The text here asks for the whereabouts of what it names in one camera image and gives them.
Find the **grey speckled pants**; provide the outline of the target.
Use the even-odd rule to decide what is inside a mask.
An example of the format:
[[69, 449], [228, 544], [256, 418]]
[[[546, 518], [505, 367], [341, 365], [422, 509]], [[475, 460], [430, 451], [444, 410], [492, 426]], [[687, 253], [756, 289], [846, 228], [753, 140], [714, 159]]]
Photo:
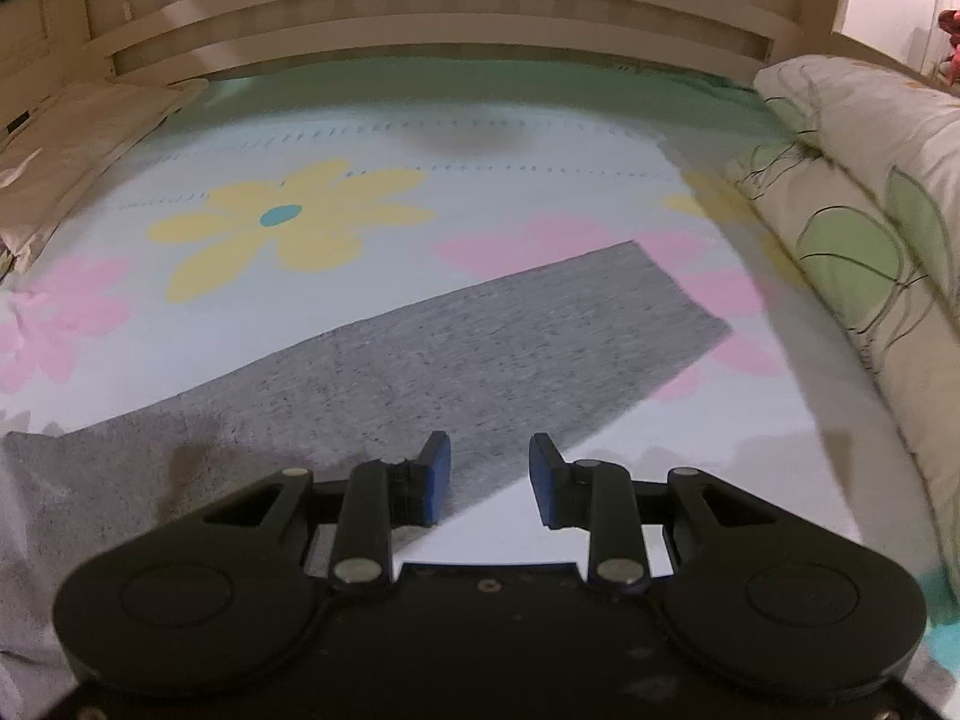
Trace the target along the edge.
[[581, 442], [729, 337], [633, 242], [350, 323], [59, 437], [2, 442], [2, 689], [70, 686], [55, 592], [88, 557], [285, 466], [323, 478], [454, 444], [452, 504], [514, 483], [529, 439]]

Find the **floral bed sheet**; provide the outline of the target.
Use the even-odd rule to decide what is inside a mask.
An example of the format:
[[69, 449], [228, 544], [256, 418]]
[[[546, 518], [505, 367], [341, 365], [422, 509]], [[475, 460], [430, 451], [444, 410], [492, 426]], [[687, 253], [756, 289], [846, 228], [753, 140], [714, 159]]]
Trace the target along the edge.
[[[584, 65], [350, 60], [215, 83], [2, 284], [2, 442], [59, 437], [350, 323], [633, 242], [726, 338], [573, 458], [699, 466], [918, 577], [910, 678], [958, 712], [958, 611], [923, 478], [846, 333], [724, 179], [778, 143], [752, 91]], [[402, 562], [583, 561], [526, 469]]]

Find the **beige pillow far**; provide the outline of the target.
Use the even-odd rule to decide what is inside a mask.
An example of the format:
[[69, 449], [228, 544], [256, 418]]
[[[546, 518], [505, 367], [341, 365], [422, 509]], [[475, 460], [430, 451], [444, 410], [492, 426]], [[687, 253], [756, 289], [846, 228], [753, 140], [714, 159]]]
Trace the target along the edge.
[[71, 83], [2, 145], [2, 271], [36, 262], [85, 192], [208, 82]]

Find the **wooden bed headboard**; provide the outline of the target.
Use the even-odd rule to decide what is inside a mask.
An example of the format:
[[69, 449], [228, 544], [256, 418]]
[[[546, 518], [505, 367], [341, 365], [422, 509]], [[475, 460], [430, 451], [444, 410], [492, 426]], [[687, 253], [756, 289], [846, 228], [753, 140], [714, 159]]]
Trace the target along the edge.
[[402, 46], [519, 46], [576, 50], [750, 82], [765, 64], [748, 55], [624, 26], [503, 13], [404, 13], [325, 21], [206, 44], [124, 73], [122, 82], [169, 85], [218, 71], [337, 50]]

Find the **red patterned clothes pile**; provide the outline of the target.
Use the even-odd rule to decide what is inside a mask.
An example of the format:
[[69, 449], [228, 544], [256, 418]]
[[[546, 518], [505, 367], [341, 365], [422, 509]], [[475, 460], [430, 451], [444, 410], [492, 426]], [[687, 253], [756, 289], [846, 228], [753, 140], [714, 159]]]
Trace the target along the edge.
[[960, 75], [960, 13], [958, 10], [942, 10], [937, 16], [937, 24], [949, 36], [952, 48], [944, 70], [947, 85], [952, 86]]

